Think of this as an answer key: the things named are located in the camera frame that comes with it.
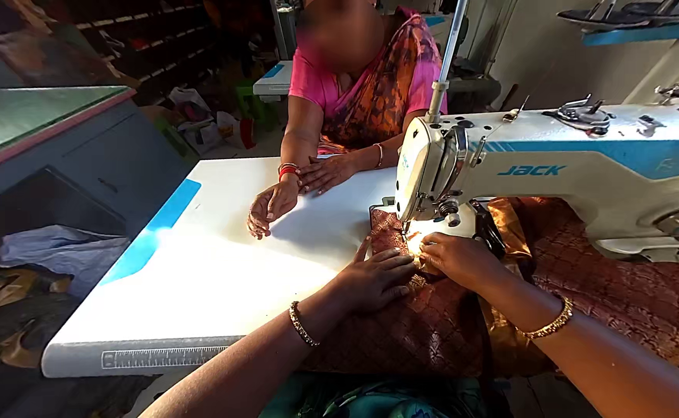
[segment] ruler marking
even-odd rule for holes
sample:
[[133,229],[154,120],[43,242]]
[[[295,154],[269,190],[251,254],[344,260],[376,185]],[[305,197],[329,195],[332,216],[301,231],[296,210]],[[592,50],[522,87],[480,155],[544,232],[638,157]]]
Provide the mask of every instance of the ruler marking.
[[169,367],[202,365],[227,346],[182,347],[155,349],[120,349],[104,351],[103,369],[129,369],[137,367]]

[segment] industrial sewing machine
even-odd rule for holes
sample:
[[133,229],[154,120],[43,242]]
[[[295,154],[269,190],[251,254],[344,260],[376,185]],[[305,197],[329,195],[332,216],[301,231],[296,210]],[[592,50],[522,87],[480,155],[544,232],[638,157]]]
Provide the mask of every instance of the industrial sewing machine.
[[[459,0],[451,39],[465,6]],[[430,109],[400,149],[394,205],[405,234],[412,221],[481,222],[476,198],[553,196],[602,254],[679,262],[679,105],[671,104],[679,82],[658,88],[659,103],[648,106],[588,97],[556,110],[442,116],[451,55],[447,48]]]

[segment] patterned silk fabric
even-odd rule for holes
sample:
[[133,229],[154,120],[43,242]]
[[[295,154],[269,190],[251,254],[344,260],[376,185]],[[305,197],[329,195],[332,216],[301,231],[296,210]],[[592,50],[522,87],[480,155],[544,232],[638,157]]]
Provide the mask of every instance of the patterned silk fabric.
[[417,62],[442,65],[427,23],[413,14],[370,64],[372,71],[357,94],[335,115],[325,117],[319,154],[349,152],[400,135],[407,111],[417,110],[407,109]]
[[679,366],[679,263],[606,258],[566,202],[514,200],[536,262],[533,281]]
[[[586,315],[679,366],[678,263],[603,256],[560,199],[496,199],[490,212],[507,247],[502,262],[509,269],[571,298]],[[374,210],[371,224],[374,254],[392,247],[406,251],[395,214]],[[386,309],[346,320],[304,368],[458,377],[554,369],[507,318],[452,280],[418,275],[410,287],[415,291]]]
[[[374,254],[406,251],[396,214],[371,213]],[[427,283],[415,277],[413,292],[368,315],[348,318],[304,363],[307,370],[343,373],[478,376],[482,333],[475,294],[445,278]]]

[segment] jack logo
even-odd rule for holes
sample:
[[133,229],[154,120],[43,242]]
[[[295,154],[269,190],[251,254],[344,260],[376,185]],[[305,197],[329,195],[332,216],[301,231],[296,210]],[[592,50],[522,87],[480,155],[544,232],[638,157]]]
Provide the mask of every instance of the jack logo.
[[558,176],[565,165],[513,165],[508,171],[497,173],[497,176]]

